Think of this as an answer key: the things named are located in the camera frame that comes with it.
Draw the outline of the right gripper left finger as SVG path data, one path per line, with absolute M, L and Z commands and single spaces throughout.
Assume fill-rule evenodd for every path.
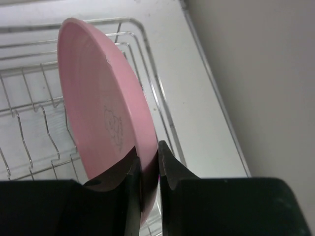
M 140 160 L 134 148 L 85 184 L 74 180 L 0 184 L 3 236 L 136 236 L 140 218 Z

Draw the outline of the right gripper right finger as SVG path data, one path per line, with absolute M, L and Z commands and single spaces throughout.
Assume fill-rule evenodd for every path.
M 291 188 L 273 177 L 200 178 L 158 144 L 165 236 L 309 236 Z

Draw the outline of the pink plate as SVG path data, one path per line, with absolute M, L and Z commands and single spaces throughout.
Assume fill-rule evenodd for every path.
M 155 202 L 158 141 L 140 83 L 115 43 L 93 25 L 66 19 L 58 67 L 73 138 L 89 179 L 135 149 L 141 167 L 141 222 Z

